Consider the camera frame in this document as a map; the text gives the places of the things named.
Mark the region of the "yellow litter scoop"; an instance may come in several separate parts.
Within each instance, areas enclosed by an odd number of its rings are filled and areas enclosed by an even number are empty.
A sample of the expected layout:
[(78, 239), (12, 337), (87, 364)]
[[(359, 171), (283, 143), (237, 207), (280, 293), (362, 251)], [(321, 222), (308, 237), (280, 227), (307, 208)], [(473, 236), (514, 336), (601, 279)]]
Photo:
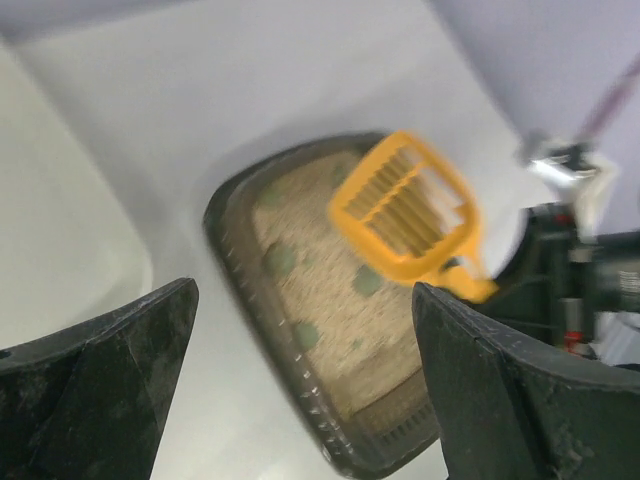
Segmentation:
[(328, 216), (389, 281), (428, 283), (473, 303), (498, 290), (482, 260), (483, 218), (468, 183), (406, 131), (386, 136), (362, 158), (333, 194)]

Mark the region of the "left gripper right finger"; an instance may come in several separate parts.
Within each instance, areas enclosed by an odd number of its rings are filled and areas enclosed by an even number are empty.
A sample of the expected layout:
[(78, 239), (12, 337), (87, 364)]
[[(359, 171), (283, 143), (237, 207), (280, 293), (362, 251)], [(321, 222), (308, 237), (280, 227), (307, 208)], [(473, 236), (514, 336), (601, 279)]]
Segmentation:
[(549, 346), (426, 284), (412, 312), (450, 478), (638, 478), (638, 373)]

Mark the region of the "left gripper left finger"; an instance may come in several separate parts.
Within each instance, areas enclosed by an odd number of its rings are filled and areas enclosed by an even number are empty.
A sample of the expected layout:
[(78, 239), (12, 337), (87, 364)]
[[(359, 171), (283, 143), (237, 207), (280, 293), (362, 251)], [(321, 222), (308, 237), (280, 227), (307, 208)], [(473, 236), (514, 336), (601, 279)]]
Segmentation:
[(198, 300), (179, 278), (2, 349), (2, 478), (150, 478)]

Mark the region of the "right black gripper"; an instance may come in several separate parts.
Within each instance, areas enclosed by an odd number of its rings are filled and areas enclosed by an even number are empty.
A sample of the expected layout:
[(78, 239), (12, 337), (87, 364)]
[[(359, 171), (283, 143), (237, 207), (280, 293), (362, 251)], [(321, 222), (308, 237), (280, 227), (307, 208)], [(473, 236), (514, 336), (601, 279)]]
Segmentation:
[(639, 232), (582, 240), (569, 207), (523, 210), (523, 233), (495, 278), (494, 318), (589, 360), (597, 317), (639, 312)]

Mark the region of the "dark brown litter box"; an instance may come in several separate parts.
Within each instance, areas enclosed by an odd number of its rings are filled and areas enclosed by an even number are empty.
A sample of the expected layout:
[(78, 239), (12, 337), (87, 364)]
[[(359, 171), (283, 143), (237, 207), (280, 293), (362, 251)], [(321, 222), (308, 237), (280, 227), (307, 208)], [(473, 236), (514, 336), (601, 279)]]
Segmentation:
[[(294, 408), (342, 475), (382, 479), (438, 437), (411, 318), (411, 291), (384, 280), (352, 288), (367, 265), (332, 227), (334, 191), (383, 138), (380, 131), (319, 138), (257, 161), (212, 195), (203, 226), (246, 320)], [(263, 257), (291, 245), (296, 266), (270, 275)], [(304, 352), (293, 333), (321, 337)]]

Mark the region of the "white plastic bin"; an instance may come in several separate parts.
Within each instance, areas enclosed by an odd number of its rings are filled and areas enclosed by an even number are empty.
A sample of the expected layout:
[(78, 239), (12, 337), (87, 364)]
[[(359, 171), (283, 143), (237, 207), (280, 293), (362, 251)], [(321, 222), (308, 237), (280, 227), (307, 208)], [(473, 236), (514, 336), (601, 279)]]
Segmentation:
[(97, 164), (1, 48), (1, 346), (150, 292), (147, 246)]

